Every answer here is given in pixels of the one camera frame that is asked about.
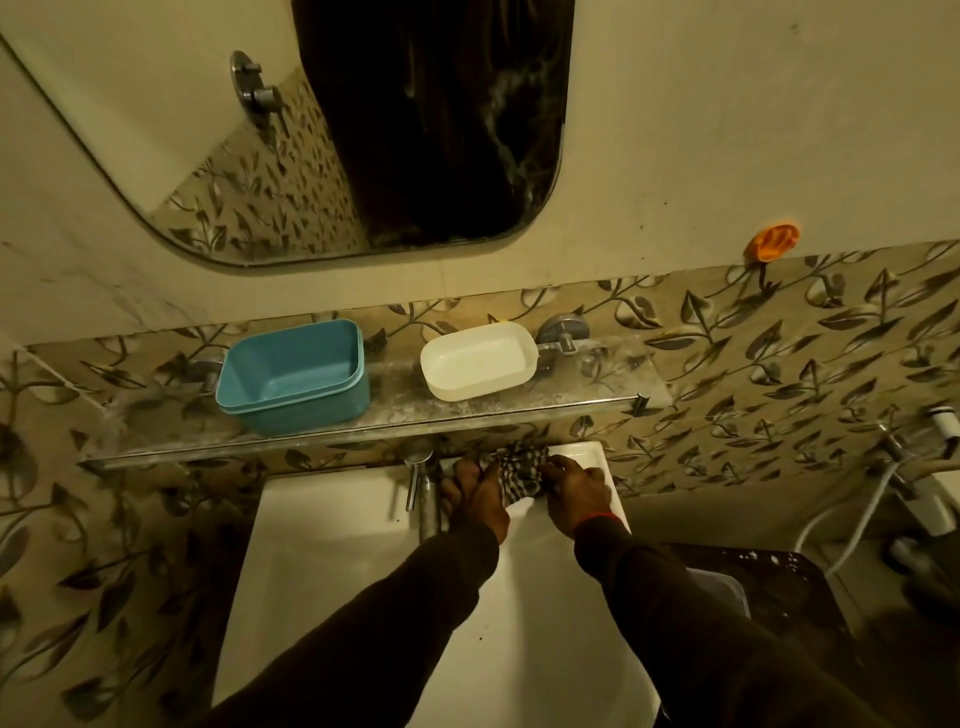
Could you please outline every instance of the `blue basket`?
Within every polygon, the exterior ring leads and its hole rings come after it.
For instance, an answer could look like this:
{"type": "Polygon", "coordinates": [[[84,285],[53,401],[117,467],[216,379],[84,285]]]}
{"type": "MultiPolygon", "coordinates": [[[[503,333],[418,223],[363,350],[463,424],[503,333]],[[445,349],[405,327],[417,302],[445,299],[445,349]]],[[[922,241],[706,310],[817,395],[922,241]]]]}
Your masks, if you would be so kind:
{"type": "Polygon", "coordinates": [[[370,406],[360,327],[335,319],[237,342],[217,404],[266,437],[352,420],[370,406]]]}

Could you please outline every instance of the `white sink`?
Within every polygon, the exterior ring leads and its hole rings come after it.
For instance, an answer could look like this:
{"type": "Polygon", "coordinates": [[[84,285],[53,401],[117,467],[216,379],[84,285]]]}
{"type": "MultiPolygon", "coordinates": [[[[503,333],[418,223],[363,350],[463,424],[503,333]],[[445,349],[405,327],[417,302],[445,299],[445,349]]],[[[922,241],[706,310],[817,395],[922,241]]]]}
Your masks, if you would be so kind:
{"type": "MultiPolygon", "coordinates": [[[[599,443],[551,451],[602,468],[612,489],[599,443]]],[[[399,466],[291,475],[266,485],[214,704],[417,547],[416,520],[403,509],[408,477],[399,466]]],[[[615,492],[612,507],[623,517],[615,492]]],[[[660,706],[653,684],[546,503],[527,498],[509,511],[496,572],[453,633],[410,725],[444,726],[454,715],[458,726],[478,728],[653,725],[660,706]]]]}

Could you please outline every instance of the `white soap dish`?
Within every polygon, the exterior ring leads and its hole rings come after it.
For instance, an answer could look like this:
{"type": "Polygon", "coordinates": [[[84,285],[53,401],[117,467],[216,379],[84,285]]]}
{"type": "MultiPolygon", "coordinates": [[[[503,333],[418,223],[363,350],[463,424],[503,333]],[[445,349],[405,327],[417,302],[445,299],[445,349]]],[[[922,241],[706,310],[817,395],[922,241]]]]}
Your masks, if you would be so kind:
{"type": "Polygon", "coordinates": [[[537,357],[530,332],[505,321],[434,339],[420,351],[420,367],[434,397],[460,401],[522,384],[537,357]]]}

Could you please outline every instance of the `checkered cloth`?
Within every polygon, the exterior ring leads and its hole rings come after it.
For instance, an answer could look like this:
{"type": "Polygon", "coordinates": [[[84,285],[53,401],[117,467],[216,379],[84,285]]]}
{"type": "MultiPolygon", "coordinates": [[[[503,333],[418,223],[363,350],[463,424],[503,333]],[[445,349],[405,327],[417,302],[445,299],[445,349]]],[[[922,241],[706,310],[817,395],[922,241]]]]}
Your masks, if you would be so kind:
{"type": "Polygon", "coordinates": [[[500,461],[500,500],[504,507],[526,497],[541,493],[543,476],[537,465],[546,462],[547,447],[534,447],[524,442],[515,442],[506,448],[480,455],[480,467],[487,469],[494,460],[500,461]]]}

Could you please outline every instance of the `wall tile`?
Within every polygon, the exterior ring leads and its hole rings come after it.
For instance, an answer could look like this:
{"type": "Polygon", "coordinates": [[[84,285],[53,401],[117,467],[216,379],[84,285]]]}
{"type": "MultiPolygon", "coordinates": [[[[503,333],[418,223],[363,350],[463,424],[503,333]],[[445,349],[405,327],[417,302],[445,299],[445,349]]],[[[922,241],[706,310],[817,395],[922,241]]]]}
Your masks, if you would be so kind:
{"type": "Polygon", "coordinates": [[[398,459],[397,442],[377,441],[98,479],[73,464],[76,448],[97,426],[94,404],[119,391],[202,380],[243,336],[334,316],[360,325],[371,358],[413,358],[453,330],[536,331],[578,311],[595,337],[642,338],[674,406],[449,433],[444,454],[598,440],[632,512],[783,489],[799,519],[866,482],[876,422],[921,431],[920,407],[955,398],[958,278],[960,244],[946,241],[34,347],[61,378],[21,354],[0,382],[0,431],[17,444],[0,481],[0,723],[35,716],[38,701],[56,724],[96,713],[146,725],[202,707],[264,478],[398,459]],[[65,657],[31,658],[31,640],[57,625],[65,657]],[[49,670],[21,683],[25,659],[49,670]]]}

